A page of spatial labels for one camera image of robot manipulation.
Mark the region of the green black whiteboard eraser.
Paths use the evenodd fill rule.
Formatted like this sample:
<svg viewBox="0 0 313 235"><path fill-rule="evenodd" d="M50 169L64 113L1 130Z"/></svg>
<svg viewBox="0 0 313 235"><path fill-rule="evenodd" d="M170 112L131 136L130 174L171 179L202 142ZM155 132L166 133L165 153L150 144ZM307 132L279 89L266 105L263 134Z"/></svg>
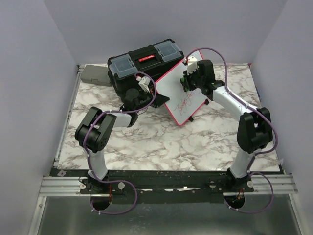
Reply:
<svg viewBox="0 0 313 235"><path fill-rule="evenodd" d="M188 85L188 81L186 80L185 77L183 77L183 78L180 79L180 83L181 83L182 87L183 87L183 85L189 86L189 85Z"/></svg>

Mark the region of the pink framed whiteboard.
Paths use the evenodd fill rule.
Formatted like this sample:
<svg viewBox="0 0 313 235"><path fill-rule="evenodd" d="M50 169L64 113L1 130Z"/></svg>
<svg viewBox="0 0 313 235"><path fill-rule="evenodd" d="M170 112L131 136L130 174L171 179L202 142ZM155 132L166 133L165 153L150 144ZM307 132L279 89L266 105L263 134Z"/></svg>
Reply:
<svg viewBox="0 0 313 235"><path fill-rule="evenodd" d="M186 70L187 66L180 60L156 81L156 91L169 98L165 107L178 126L184 125L207 100L200 89L189 92L183 90L180 79Z"/></svg>

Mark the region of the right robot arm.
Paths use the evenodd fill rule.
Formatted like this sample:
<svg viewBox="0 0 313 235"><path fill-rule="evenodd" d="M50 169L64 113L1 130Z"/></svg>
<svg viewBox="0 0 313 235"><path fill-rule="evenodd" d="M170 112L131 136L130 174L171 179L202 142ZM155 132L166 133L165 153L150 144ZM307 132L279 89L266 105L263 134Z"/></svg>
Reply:
<svg viewBox="0 0 313 235"><path fill-rule="evenodd" d="M270 113L267 108L258 109L234 94L221 80L216 80L213 63L198 60L194 56L184 59L187 66L180 79L183 90L191 92L200 89L209 100L225 108L238 121L236 158L227 170L225 187L235 192L243 186L255 154L264 149L273 139L272 128L267 123Z"/></svg>

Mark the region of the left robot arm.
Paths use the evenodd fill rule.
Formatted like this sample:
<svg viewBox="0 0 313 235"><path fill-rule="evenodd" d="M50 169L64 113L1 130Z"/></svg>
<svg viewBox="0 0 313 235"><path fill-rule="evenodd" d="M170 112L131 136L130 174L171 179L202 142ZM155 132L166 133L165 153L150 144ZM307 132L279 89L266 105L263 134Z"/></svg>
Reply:
<svg viewBox="0 0 313 235"><path fill-rule="evenodd" d="M170 98L158 94L154 89L148 92L136 88L126 91L119 110L102 111L91 107L75 132L75 139L85 150L88 161L88 175L92 181L91 187L97 193L104 193L109 186L106 179L108 169L105 164L104 148L115 127L132 127L138 119L141 110L152 106L157 108Z"/></svg>

